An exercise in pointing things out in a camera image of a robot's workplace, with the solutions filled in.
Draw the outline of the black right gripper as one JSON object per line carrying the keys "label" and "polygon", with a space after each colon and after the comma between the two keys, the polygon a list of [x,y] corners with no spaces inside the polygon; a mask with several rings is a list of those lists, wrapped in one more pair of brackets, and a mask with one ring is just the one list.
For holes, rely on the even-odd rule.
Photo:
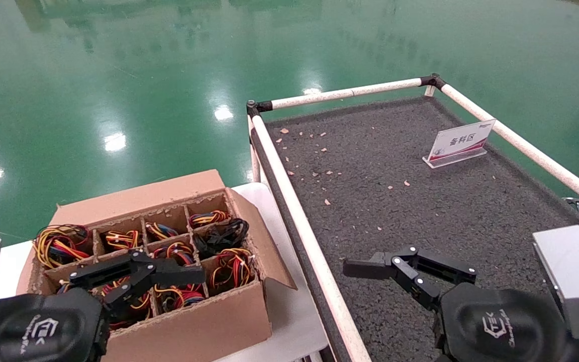
{"label": "black right gripper", "polygon": [[575,361],[555,302],[514,289],[460,284],[434,298],[438,361]]}

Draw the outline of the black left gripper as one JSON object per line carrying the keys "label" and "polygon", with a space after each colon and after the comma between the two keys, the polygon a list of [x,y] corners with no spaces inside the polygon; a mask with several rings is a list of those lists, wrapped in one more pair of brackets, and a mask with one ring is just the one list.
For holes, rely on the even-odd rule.
{"label": "black left gripper", "polygon": [[0,361],[99,361],[109,338],[106,310],[85,290],[0,299]]}

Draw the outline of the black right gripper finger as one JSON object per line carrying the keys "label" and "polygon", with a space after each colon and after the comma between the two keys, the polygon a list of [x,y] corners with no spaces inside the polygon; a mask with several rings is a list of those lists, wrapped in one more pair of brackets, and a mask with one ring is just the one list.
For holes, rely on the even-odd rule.
{"label": "black right gripper finger", "polygon": [[427,311],[437,311],[441,291],[425,281],[423,274],[457,286],[475,284],[476,270],[460,260],[410,246],[398,252],[376,252],[368,260],[346,259],[347,277],[393,280]]}

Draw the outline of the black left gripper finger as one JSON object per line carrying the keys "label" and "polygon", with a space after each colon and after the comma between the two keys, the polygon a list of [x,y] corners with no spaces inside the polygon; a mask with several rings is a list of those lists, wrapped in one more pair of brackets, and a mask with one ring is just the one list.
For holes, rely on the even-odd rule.
{"label": "black left gripper finger", "polygon": [[100,302],[108,317],[117,322],[127,319],[139,300],[156,286],[181,287],[205,280],[200,265],[181,266],[173,259],[151,258],[142,250],[134,250],[71,273],[68,295]]}

